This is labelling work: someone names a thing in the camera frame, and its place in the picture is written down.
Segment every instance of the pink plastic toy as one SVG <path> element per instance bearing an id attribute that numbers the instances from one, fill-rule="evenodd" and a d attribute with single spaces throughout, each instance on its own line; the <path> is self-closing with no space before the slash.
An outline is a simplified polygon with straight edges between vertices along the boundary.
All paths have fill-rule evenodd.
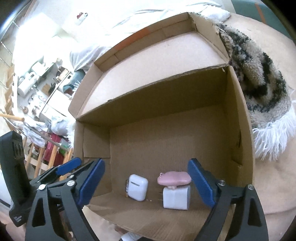
<path id="1" fill-rule="evenodd" d="M 159 185 L 167 186 L 169 189 L 176 189 L 177 186 L 187 185 L 190 182 L 191 177 L 187 172 L 166 172 L 157 178 Z"/>

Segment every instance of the black and white fur blanket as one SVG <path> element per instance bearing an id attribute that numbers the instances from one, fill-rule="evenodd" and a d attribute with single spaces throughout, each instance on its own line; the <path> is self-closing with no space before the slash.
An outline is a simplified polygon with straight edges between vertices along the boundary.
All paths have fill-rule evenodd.
<path id="1" fill-rule="evenodd" d="M 253 40 L 227 25 L 217 26 L 250 113 L 255 157 L 276 160 L 296 131 L 292 89 Z"/>

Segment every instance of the open cardboard box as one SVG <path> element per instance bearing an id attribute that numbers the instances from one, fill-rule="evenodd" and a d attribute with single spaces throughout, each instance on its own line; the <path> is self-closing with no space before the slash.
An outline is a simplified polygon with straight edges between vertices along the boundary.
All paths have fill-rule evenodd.
<path id="1" fill-rule="evenodd" d="M 252 183 L 251 124 L 228 61 L 218 28 L 182 13 L 95 62 L 69 107 L 77 120 L 74 155 L 106 163 L 91 210 L 154 240 L 193 240 L 210 209 L 194 187 L 189 210 L 164 209 L 160 172 L 186 171 L 197 158 L 230 185 Z M 125 197 L 131 174 L 148 179 L 146 201 Z"/>

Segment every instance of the metal screw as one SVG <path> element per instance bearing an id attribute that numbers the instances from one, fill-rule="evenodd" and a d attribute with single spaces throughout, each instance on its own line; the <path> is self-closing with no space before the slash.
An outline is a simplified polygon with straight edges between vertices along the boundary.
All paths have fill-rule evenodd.
<path id="1" fill-rule="evenodd" d="M 252 184 L 248 184 L 248 188 L 249 188 L 250 190 L 254 190 L 254 189 L 255 189 L 254 186 L 253 186 Z"/>
<path id="2" fill-rule="evenodd" d="M 45 187 L 46 187 L 46 185 L 45 185 L 45 184 L 40 184 L 40 186 L 38 187 L 38 189 L 39 189 L 39 190 L 44 190 L 44 189 L 45 189 Z"/>
<path id="3" fill-rule="evenodd" d="M 74 180 L 70 180 L 70 181 L 67 182 L 67 185 L 69 187 L 72 187 L 74 184 L 75 184 L 75 181 Z"/>
<path id="4" fill-rule="evenodd" d="M 224 180 L 220 180 L 220 181 L 218 182 L 218 184 L 219 184 L 220 186 L 225 186 L 226 182 L 225 182 Z"/>

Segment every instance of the blue gripper pad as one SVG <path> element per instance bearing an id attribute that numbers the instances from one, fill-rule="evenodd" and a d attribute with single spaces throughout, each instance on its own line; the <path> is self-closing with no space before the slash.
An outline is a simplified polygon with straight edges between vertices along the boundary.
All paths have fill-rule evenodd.
<path id="1" fill-rule="evenodd" d="M 193 180 L 199 195 L 204 204 L 209 207 L 214 207 L 216 204 L 217 186 L 214 176 L 205 171 L 196 158 L 192 158 L 188 162 L 188 174 Z"/>
<path id="2" fill-rule="evenodd" d="M 76 158 L 68 161 L 67 163 L 60 165 L 56 170 L 56 174 L 58 176 L 65 175 L 66 173 L 79 167 L 81 165 L 81 163 L 82 163 L 81 159 L 79 157 L 76 157 Z"/>
<path id="3" fill-rule="evenodd" d="M 100 159 L 79 190 L 79 197 L 76 202 L 79 207 L 83 208 L 84 205 L 89 204 L 89 201 L 91 200 L 104 173 L 105 162 Z"/>

